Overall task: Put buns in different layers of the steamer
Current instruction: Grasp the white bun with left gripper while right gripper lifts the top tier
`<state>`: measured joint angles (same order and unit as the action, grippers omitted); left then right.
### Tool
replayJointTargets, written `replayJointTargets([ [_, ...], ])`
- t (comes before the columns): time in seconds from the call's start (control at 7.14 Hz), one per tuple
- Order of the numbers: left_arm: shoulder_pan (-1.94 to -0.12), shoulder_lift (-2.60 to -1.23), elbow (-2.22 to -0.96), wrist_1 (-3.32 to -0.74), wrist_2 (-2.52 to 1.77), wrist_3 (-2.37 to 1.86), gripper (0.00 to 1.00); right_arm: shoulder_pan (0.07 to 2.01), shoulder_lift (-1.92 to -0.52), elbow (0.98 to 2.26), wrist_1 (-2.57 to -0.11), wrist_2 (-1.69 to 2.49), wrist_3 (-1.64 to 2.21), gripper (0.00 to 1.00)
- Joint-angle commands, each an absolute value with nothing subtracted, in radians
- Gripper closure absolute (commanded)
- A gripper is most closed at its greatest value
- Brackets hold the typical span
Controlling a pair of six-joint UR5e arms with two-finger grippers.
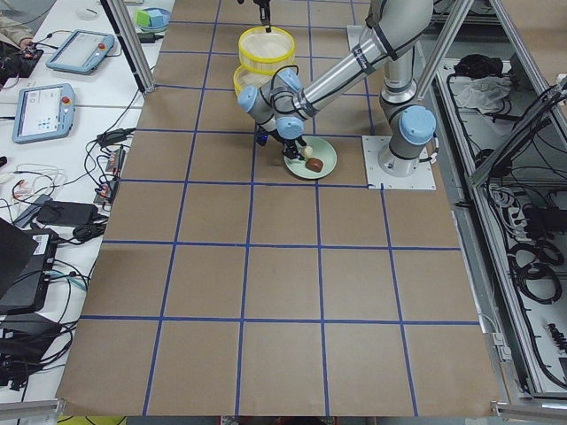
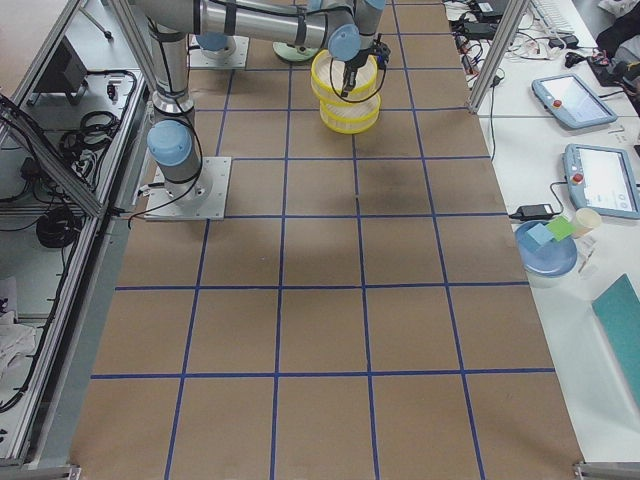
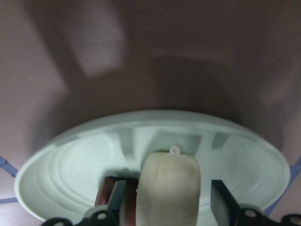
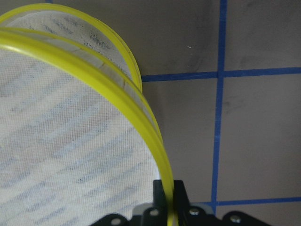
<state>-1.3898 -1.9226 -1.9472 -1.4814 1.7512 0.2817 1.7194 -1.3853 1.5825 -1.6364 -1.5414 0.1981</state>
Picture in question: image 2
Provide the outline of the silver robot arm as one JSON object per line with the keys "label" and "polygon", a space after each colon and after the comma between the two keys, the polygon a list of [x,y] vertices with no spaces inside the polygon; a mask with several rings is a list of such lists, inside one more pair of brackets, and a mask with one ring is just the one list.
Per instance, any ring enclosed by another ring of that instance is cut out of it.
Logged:
{"label": "silver robot arm", "polygon": [[371,46],[383,10],[382,1],[200,1],[194,4],[194,31],[327,49],[347,61]]}
{"label": "silver robot arm", "polygon": [[189,91],[188,38],[236,36],[325,49],[346,67],[343,89],[351,91],[376,38],[382,1],[308,1],[284,6],[267,1],[140,1],[147,19],[155,77],[154,126],[147,148],[163,176],[164,192],[150,200],[146,216],[162,220],[199,220],[224,214],[227,188],[212,171],[227,158],[205,157],[194,127]]}

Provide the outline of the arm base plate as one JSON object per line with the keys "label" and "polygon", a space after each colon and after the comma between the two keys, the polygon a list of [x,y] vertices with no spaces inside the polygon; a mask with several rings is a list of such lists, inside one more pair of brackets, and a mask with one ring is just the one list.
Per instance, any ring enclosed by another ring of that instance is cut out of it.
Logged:
{"label": "arm base plate", "polygon": [[230,157],[205,157],[200,176],[191,186],[190,183],[166,183],[157,166],[154,182],[160,182],[161,186],[150,190],[143,218],[151,221],[223,220],[231,167]]}
{"label": "arm base plate", "polygon": [[189,64],[192,70],[244,69],[247,63],[249,39],[234,36],[223,49],[203,50],[196,36],[189,43]]}

